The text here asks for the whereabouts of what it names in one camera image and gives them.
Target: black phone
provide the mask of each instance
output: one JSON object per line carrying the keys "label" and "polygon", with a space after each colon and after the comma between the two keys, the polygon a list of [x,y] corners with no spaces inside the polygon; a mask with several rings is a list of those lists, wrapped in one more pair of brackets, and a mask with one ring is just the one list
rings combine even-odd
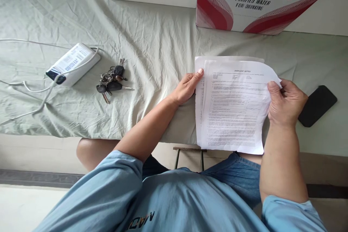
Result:
{"label": "black phone", "polygon": [[324,85],[320,85],[309,97],[298,120],[311,127],[337,102],[336,96]]}

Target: bed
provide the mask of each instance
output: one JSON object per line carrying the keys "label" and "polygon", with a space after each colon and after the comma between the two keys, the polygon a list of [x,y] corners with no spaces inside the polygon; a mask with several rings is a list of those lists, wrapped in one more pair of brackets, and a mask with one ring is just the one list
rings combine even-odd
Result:
{"label": "bed", "polygon": [[[120,0],[0,0],[0,38],[101,49],[101,60],[72,88],[54,88],[42,112],[0,126],[0,133],[120,139],[168,95],[199,55],[259,57],[310,94],[326,85],[338,98],[313,127],[297,125],[302,152],[348,156],[348,38],[282,32],[264,36],[198,28],[195,9]],[[0,41],[0,79],[46,88],[45,71],[66,49]],[[125,59],[124,84],[107,105],[100,74]],[[36,109],[45,93],[0,83],[4,121]],[[195,100],[175,114],[162,142],[196,144]]]}

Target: long sleeve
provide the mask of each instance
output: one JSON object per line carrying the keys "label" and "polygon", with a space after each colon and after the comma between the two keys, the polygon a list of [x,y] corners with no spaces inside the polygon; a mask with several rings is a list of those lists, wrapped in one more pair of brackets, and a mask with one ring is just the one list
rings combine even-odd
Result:
{"label": "long sleeve", "polygon": [[113,231],[142,187],[142,162],[111,152],[81,178],[34,230]]}

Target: white power bank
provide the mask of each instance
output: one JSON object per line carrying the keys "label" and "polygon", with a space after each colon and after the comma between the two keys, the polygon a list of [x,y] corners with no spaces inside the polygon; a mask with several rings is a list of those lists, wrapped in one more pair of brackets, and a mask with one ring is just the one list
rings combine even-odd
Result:
{"label": "white power bank", "polygon": [[[67,73],[72,69],[86,63],[94,55],[94,53],[95,52],[92,49],[85,46],[83,43],[78,43],[66,54],[64,54],[51,68],[49,68],[49,70],[46,71],[46,75],[54,80],[58,74]],[[81,68],[67,75],[59,76],[57,84],[61,84],[65,87],[73,86],[99,60],[100,55],[95,54],[93,59],[85,66],[82,66]]]}

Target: stack of papers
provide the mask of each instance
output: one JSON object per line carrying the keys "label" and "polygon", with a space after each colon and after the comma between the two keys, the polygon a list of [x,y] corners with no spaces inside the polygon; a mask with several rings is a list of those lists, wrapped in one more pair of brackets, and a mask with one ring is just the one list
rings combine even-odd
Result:
{"label": "stack of papers", "polygon": [[245,56],[198,56],[199,68],[204,76],[196,86],[197,144],[263,154],[262,126],[271,102],[267,83],[281,87],[274,70],[263,59]]}

